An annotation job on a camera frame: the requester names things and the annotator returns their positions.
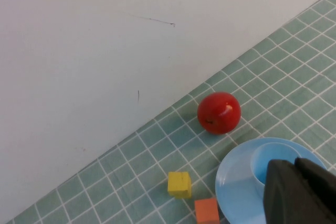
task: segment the cube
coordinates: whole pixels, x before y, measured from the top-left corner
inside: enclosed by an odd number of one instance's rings
[[[197,224],[219,224],[217,200],[201,199],[195,201]]]
[[[175,198],[191,198],[191,179],[188,172],[168,173],[168,193]]]

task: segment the light blue cup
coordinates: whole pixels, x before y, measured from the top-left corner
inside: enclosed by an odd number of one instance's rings
[[[250,166],[257,193],[261,198],[264,197],[268,162],[272,159],[282,159],[294,164],[297,157],[301,155],[294,148],[281,143],[263,144],[254,151]]]

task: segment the saucer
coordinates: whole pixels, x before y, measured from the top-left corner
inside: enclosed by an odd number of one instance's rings
[[[308,149],[289,140],[265,137],[249,140],[231,150],[222,160],[216,175],[216,197],[223,214],[231,224],[266,224],[263,200],[257,194],[250,169],[251,156],[266,143],[284,143],[303,158],[325,168]]]

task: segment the wall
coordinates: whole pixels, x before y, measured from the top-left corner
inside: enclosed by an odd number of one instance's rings
[[[314,1],[0,0],[0,222]]]

